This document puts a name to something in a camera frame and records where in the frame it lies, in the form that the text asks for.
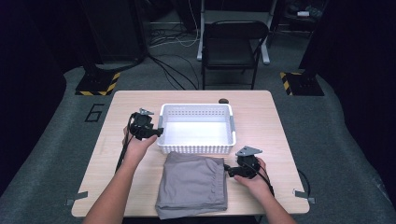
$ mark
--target basket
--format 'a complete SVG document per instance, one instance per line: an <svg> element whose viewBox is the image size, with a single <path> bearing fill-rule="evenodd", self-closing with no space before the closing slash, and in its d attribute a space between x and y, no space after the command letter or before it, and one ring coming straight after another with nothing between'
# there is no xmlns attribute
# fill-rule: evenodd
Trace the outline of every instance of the basket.
<svg viewBox="0 0 396 224"><path fill-rule="evenodd" d="M233 111L226 104L165 104L158 127L164 154L228 154L236 143Z"/></svg>

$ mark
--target metal bracket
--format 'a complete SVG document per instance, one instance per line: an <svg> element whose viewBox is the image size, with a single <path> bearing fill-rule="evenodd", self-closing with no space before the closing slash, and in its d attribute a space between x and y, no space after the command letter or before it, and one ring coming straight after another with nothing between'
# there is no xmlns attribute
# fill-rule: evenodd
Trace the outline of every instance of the metal bracket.
<svg viewBox="0 0 396 224"><path fill-rule="evenodd" d="M302 192L302 191L294 189L293 193L294 193L294 196L296 196L297 198L307 199L309 203L317 203L317 199L309 197L308 193L306 193L306 192Z"/></svg>
<svg viewBox="0 0 396 224"><path fill-rule="evenodd" d="M262 150L259 150L254 147L243 147L241 150L235 153L236 156L246 157L251 156L257 153L262 153Z"/></svg>
<svg viewBox="0 0 396 224"><path fill-rule="evenodd" d="M150 112L150 111L148 111L148 110L146 110L146 109L143 109L143 108L140 108L140 109L139 109L139 113L140 113L141 115L154 115L153 112Z"/></svg>
<svg viewBox="0 0 396 224"><path fill-rule="evenodd" d="M83 198L87 198L87 197L88 197L88 191L77 193L73 196L72 199L66 199L66 201L64 202L64 206L70 206L74 203L75 200L83 199Z"/></svg>

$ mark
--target black chair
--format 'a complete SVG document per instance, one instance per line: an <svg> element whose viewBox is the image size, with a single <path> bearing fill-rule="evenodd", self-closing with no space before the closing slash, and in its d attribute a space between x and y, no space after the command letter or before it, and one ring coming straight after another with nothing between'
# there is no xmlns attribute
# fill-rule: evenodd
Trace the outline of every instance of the black chair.
<svg viewBox="0 0 396 224"><path fill-rule="evenodd" d="M209 85L250 85L253 90L261 46L267 36L268 27L261 21L216 21L207 24L202 50L203 89ZM206 69L242 70L242 73L237 76L218 72L207 74ZM253 69L251 79L245 76L247 69Z"/></svg>

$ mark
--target gray towel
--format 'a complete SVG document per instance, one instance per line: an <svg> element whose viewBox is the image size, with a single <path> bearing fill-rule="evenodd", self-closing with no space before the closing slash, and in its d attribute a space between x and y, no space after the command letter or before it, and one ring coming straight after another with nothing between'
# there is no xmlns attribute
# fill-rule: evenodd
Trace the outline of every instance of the gray towel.
<svg viewBox="0 0 396 224"><path fill-rule="evenodd" d="M169 153L155 209L160 219L226 210L224 159Z"/></svg>

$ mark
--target tabletop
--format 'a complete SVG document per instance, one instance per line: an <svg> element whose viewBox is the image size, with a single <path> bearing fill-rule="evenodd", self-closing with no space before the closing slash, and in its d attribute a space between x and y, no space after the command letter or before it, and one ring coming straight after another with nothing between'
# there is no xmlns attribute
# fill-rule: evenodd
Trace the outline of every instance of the tabletop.
<svg viewBox="0 0 396 224"><path fill-rule="evenodd" d="M163 104L216 104L221 98L227 99L232 107L236 144L229 154L204 156L223 158L224 163L234 167L237 166L235 153L239 149L244 146L261 149L262 153L256 156L266 162L276 199L290 214L308 212L308 201L293 194L294 190L304 191L304 188L269 91L117 91L78 191L88 191L88 197L75 201L73 216L85 217L114 175L122 149L123 128L132 113L138 112L140 108L153 112L151 122L156 128ZM165 159L166 154L157 144L148 148L134 174L124 213L126 217L157 216L154 205ZM247 188L228 175L226 178L228 209L200 216L264 214Z"/></svg>

